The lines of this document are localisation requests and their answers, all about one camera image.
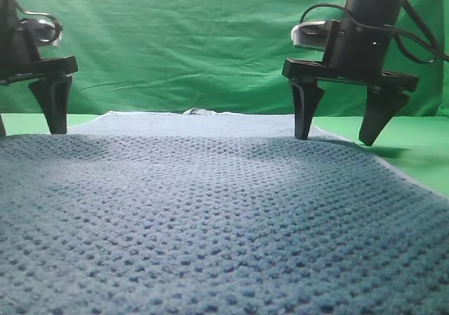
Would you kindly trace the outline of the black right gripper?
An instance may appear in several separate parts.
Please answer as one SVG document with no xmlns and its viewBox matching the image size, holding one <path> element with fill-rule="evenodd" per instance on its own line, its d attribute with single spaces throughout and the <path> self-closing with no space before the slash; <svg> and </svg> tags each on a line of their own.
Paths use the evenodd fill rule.
<svg viewBox="0 0 449 315">
<path fill-rule="evenodd" d="M 317 81 L 368 86 L 366 109 L 358 139 L 371 146 L 385 126 L 407 104 L 419 79 L 410 74 L 389 72 L 383 63 L 389 45 L 384 34 L 361 29 L 348 22 L 331 20 L 332 25 L 322 60 L 287 58 L 282 75 L 289 80 L 294 104 L 294 135 L 309 136 L 311 122 L 325 91 Z"/>
</svg>

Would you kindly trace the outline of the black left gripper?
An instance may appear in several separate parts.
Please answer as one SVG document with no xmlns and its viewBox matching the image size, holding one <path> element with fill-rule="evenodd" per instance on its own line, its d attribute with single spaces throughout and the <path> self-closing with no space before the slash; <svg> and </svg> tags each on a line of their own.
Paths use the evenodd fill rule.
<svg viewBox="0 0 449 315">
<path fill-rule="evenodd" d="M 6 32 L 1 39 L 1 85 L 35 81 L 29 85 L 51 134 L 67 133 L 67 106 L 72 87 L 72 74 L 78 72 L 76 58 L 41 57 L 31 32 L 21 23 Z M 6 129 L 0 115 L 0 136 Z"/>
</svg>

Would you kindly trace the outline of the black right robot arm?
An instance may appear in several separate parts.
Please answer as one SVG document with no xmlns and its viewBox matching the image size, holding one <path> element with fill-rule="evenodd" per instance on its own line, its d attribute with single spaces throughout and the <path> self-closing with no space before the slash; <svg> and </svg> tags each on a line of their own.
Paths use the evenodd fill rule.
<svg viewBox="0 0 449 315">
<path fill-rule="evenodd" d="M 340 20 L 300 23 L 292 28 L 294 47 L 323 51 L 320 61 L 288 58 L 282 75 L 288 79 L 294 102 L 295 137 L 307 139 L 324 91 L 319 81 L 364 85 L 366 109 L 359 140 L 371 146 L 383 128 L 409 101 L 418 78 L 383 70 L 404 0 L 346 0 Z"/>
</svg>

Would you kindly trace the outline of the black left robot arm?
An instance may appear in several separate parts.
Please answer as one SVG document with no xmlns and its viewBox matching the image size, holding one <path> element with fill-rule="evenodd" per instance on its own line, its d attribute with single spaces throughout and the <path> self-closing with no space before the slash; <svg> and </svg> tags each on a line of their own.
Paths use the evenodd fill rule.
<svg viewBox="0 0 449 315">
<path fill-rule="evenodd" d="M 54 15 L 28 11 L 17 0 L 1 0 L 1 85 L 29 81 L 49 132 L 58 135 L 67 132 L 72 75 L 79 67 L 73 55 L 43 58 L 39 49 L 59 46 L 62 31 Z"/>
</svg>

